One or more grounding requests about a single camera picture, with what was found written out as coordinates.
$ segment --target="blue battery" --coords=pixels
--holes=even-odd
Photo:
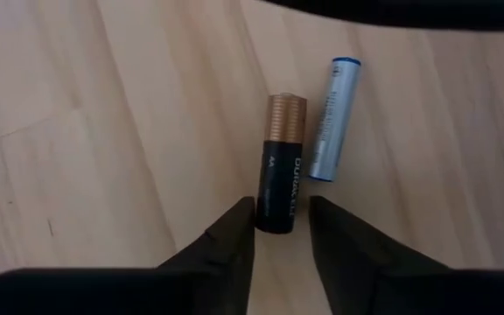
[[[360,69],[361,62],[354,58],[339,57],[332,61],[330,87],[310,169],[313,179],[335,180]]]

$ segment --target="wooden floor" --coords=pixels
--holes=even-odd
[[[154,266],[255,195],[269,94],[363,62],[338,180],[304,180],[454,267],[504,268],[504,34],[256,0],[0,0],[0,271]],[[258,233],[251,314],[328,314],[305,210]]]

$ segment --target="duracell logo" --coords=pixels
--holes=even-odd
[[[293,189],[290,191],[289,216],[295,215],[297,208],[298,181],[300,180],[301,158],[295,158],[295,168],[293,169]]]

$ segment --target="lithium-ion battery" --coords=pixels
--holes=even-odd
[[[330,86],[309,173],[313,179],[335,180],[360,68],[361,63],[349,57],[339,57],[332,62]]]
[[[255,226],[289,233],[297,209],[306,99],[284,93],[269,97]]]

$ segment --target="battery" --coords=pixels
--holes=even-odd
[[[306,99],[269,97],[255,226],[268,233],[293,229],[305,134]]]
[[[330,86],[309,172],[313,179],[335,180],[360,68],[357,59],[339,57],[332,61]]]

